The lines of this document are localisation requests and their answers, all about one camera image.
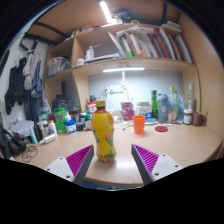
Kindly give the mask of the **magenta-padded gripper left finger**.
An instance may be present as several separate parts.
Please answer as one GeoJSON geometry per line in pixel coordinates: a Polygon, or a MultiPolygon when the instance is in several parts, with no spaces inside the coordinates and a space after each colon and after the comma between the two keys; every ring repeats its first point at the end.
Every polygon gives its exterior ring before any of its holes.
{"type": "Polygon", "coordinates": [[[94,147],[90,145],[68,157],[58,157],[45,170],[81,186],[93,156],[94,147]]]}

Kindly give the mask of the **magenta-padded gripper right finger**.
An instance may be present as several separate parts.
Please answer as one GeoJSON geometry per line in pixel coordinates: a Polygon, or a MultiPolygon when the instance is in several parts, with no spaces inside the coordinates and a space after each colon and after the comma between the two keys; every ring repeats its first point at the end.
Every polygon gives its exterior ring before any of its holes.
{"type": "Polygon", "coordinates": [[[131,154],[145,185],[182,169],[182,166],[167,154],[158,155],[136,144],[132,145],[131,154]]]}

